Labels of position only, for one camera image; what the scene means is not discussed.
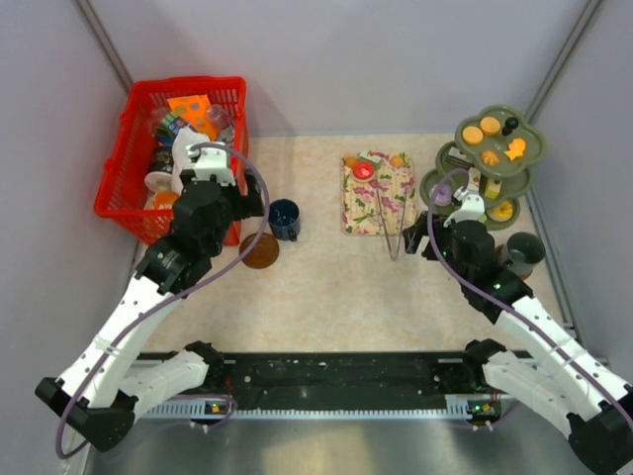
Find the stainless steel food tongs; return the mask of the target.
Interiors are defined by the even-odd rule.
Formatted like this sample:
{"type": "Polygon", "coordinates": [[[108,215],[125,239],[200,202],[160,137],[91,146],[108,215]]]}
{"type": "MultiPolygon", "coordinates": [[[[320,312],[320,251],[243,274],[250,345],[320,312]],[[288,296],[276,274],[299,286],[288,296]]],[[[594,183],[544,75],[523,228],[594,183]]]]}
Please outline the stainless steel food tongs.
{"type": "Polygon", "coordinates": [[[399,259],[403,243],[403,231],[407,218],[408,192],[405,191],[401,195],[401,200],[392,199],[390,206],[385,204],[384,190],[379,181],[376,182],[375,193],[379,223],[389,258],[392,262],[396,262],[399,259]]]}

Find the brown wooden coaster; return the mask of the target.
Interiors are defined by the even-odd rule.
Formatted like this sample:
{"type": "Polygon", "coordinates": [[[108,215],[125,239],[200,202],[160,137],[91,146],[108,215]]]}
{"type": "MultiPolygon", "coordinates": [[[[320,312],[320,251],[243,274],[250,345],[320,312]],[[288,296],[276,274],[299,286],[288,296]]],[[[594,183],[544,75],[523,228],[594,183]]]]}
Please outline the brown wooden coaster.
{"type": "Polygon", "coordinates": [[[261,270],[273,265],[278,259],[280,247],[270,234],[264,233],[253,249],[242,260],[251,269],[261,270]]]}
{"type": "Polygon", "coordinates": [[[535,267],[535,263],[531,262],[524,252],[505,244],[496,248],[496,258],[501,267],[513,272],[523,280],[531,276],[535,267]]]}

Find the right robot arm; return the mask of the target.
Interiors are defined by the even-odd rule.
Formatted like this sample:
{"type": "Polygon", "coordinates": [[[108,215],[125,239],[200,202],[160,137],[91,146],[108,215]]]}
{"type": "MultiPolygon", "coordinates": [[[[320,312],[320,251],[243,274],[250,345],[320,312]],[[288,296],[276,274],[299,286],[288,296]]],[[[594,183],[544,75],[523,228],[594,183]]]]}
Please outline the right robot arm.
{"type": "Polygon", "coordinates": [[[422,213],[404,231],[406,251],[436,260],[469,305],[522,342],[530,366],[500,343],[471,342],[461,376],[471,390],[500,390],[549,422],[594,474],[629,474],[632,385],[592,356],[545,309],[533,290],[497,260],[494,238],[478,221],[422,213]]]}

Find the dark blue mug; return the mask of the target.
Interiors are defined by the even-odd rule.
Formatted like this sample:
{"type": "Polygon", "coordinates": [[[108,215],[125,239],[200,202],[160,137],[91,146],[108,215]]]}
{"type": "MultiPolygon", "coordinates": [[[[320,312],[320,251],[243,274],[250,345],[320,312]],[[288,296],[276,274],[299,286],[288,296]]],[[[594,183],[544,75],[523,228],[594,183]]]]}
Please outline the dark blue mug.
{"type": "Polygon", "coordinates": [[[296,242],[301,231],[299,206],[289,199],[278,199],[270,204],[268,224],[277,240],[296,242]]]}

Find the dark green mug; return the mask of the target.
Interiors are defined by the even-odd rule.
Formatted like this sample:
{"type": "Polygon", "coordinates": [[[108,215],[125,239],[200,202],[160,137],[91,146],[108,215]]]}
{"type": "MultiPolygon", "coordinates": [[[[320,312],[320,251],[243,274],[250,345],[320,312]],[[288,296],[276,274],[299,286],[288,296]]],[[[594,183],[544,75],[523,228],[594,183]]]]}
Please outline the dark green mug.
{"type": "Polygon", "coordinates": [[[519,232],[511,235],[505,245],[524,252],[528,259],[535,263],[535,267],[545,258],[546,249],[543,241],[537,235],[519,232]]]}

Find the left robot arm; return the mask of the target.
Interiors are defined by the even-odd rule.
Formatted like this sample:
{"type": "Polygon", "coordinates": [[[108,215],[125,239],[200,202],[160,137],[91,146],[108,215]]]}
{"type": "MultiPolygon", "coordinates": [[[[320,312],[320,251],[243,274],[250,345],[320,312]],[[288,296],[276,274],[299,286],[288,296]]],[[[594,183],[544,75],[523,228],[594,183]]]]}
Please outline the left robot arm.
{"type": "Polygon", "coordinates": [[[84,443],[109,451],[154,407],[188,390],[214,392],[224,383],[221,354],[201,341],[136,376],[128,373],[160,323],[214,280],[212,260],[230,225],[269,212],[268,190],[253,168],[244,172],[245,194],[215,178],[186,176],[168,233],[147,249],[112,315],[67,369],[36,388],[60,418],[57,444],[71,427],[84,443]]]}

